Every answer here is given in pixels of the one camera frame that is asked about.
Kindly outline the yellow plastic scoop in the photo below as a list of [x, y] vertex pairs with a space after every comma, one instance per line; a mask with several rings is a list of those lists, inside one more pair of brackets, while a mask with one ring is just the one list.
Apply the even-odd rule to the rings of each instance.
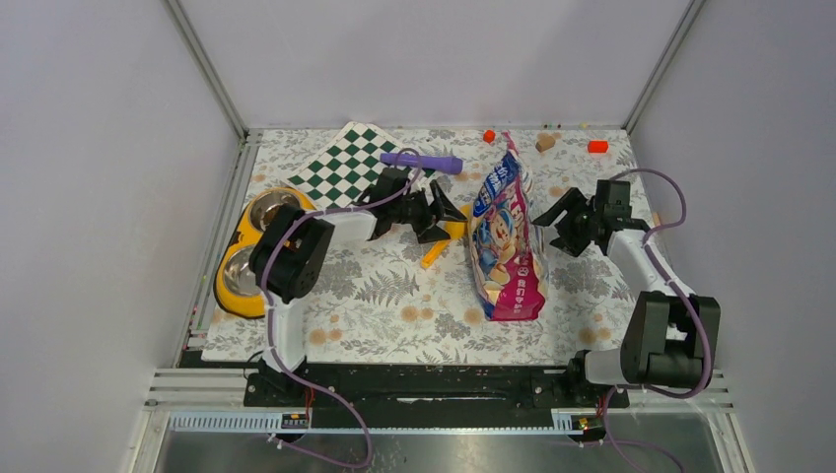
[[465, 216], [465, 220], [463, 222], [444, 223], [443, 230], [449, 235], [449, 237], [435, 242], [430, 250], [422, 257], [420, 265], [423, 269], [430, 268], [452, 242], [464, 237], [467, 229], [467, 221], [471, 215], [471, 209], [471, 204], [465, 204], [458, 208], [458, 210]]

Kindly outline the cat food bag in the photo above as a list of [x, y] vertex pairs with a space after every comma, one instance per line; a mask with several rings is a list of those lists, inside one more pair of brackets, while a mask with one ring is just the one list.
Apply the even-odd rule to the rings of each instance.
[[475, 289], [489, 321], [536, 320], [547, 299], [542, 231], [532, 223], [532, 180], [516, 143], [487, 173], [469, 211], [466, 240]]

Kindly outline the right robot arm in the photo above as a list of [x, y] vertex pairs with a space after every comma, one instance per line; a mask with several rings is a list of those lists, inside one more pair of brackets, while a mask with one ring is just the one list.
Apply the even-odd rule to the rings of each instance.
[[553, 228], [551, 245], [571, 256], [596, 245], [635, 298], [618, 348], [581, 351], [569, 362], [565, 390], [571, 401], [589, 406], [606, 386], [643, 387], [680, 399], [708, 386], [720, 305], [697, 295], [659, 256], [652, 228], [632, 214], [629, 182], [603, 179], [592, 197], [571, 188], [533, 222]]

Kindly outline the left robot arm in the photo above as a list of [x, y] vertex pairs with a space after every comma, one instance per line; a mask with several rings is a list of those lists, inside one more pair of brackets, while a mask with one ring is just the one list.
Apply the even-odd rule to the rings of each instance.
[[451, 238], [440, 222], [463, 224], [457, 209], [435, 180], [429, 193], [412, 188], [406, 169], [387, 168], [349, 207], [306, 211], [283, 204], [249, 257], [261, 291], [266, 318], [264, 363], [275, 372], [268, 392], [284, 405], [305, 395], [306, 380], [295, 370], [306, 358], [305, 298], [314, 288], [334, 243], [371, 241], [394, 225], [412, 228], [420, 243]]

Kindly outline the purple plastic cylinder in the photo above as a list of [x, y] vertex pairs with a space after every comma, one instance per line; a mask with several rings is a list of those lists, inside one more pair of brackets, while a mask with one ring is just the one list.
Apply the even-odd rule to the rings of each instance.
[[434, 157], [409, 153], [381, 153], [380, 161], [390, 166], [437, 170], [452, 175], [460, 174], [463, 170], [463, 160], [455, 156]]

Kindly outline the red rectangular block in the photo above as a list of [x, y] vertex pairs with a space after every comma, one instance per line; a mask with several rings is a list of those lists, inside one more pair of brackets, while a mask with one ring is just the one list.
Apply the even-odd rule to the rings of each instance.
[[605, 154], [609, 149], [609, 143], [606, 140], [590, 140], [587, 144], [587, 150], [590, 154]]

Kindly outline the brown wooden block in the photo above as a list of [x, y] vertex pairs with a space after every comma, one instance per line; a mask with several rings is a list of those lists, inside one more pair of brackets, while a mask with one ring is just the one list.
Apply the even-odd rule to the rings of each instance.
[[538, 153], [545, 153], [556, 145], [556, 141], [554, 134], [539, 133], [536, 137], [535, 149]]

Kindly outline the green white checkered board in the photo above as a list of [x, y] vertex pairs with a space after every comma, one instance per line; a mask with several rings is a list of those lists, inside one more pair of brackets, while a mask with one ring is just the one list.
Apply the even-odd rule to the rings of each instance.
[[376, 125], [350, 122], [287, 182], [318, 209], [348, 207], [386, 168], [381, 155], [399, 149], [400, 144]]

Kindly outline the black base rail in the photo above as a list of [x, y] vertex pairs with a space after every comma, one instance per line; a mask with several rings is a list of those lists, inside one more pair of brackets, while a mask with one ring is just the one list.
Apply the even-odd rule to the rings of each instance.
[[303, 363], [297, 380], [259, 363], [244, 406], [299, 408], [320, 429], [553, 428], [556, 413], [595, 415], [608, 389], [577, 368]]

